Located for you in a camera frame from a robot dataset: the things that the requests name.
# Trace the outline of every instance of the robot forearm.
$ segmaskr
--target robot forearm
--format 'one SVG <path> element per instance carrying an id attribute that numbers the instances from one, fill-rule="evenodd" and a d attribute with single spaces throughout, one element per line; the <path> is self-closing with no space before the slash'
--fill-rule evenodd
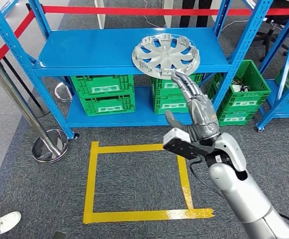
<path id="1" fill-rule="evenodd" d="M 289 239 L 289 226 L 250 175 L 237 178 L 224 163 L 210 167 L 211 180 L 222 191 L 250 239 Z"/>

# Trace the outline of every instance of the stainless steel stanchion post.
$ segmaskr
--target stainless steel stanchion post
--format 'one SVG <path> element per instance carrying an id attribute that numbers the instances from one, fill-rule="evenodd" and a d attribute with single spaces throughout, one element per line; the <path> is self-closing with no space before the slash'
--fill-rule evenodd
<path id="1" fill-rule="evenodd" d="M 34 159 L 45 164 L 54 163 L 61 159 L 67 152 L 69 141 L 66 134 L 58 129 L 45 132 L 11 77 L 4 70 L 1 62 L 0 84 L 39 135 L 32 147 Z"/>

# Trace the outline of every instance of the white sneaker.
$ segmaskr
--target white sneaker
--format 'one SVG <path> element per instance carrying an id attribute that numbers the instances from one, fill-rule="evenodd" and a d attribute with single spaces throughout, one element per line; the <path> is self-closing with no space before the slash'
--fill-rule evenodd
<path id="1" fill-rule="evenodd" d="M 20 212 L 12 212 L 0 218 L 0 233 L 8 232 L 16 226 L 21 220 Z"/>

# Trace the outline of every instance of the yellow tape square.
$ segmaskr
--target yellow tape square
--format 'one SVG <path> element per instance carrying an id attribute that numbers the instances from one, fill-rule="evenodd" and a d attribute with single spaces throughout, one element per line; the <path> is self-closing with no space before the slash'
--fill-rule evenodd
<path id="1" fill-rule="evenodd" d="M 213 210 L 212 208 L 194 208 L 185 159 L 181 156 L 177 157 L 178 166 L 182 192 L 188 207 L 187 209 L 101 213 L 93 212 L 98 154 L 159 151 L 163 150 L 162 146 L 162 144 L 143 144 L 99 147 L 99 143 L 98 141 L 92 142 L 83 222 L 85 224 L 89 224 L 104 222 L 201 219 L 213 217 Z"/>

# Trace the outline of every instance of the label on crate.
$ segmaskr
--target label on crate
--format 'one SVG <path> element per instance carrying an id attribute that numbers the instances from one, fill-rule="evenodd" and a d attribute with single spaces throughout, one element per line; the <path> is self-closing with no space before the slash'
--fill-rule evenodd
<path id="1" fill-rule="evenodd" d="M 244 121 L 245 117 L 225 118 L 223 122 Z"/>
<path id="2" fill-rule="evenodd" d="M 110 111 L 122 111 L 123 106 L 111 106 L 111 107 L 99 107 L 98 108 L 98 113 L 110 112 Z"/>
<path id="3" fill-rule="evenodd" d="M 238 101 L 233 103 L 232 106 L 256 106 L 257 101 Z"/>
<path id="4" fill-rule="evenodd" d="M 163 104 L 161 109 L 174 109 L 174 108 L 185 108 L 186 103 L 178 103 L 178 104 Z"/>
<path id="5" fill-rule="evenodd" d="M 163 89 L 175 89 L 179 88 L 176 83 L 166 83 L 163 86 Z"/>
<path id="6" fill-rule="evenodd" d="M 101 92 L 110 92 L 110 91 L 119 91 L 120 88 L 118 85 L 114 86 L 101 86 L 101 87 L 92 87 L 92 93 L 101 93 Z"/>

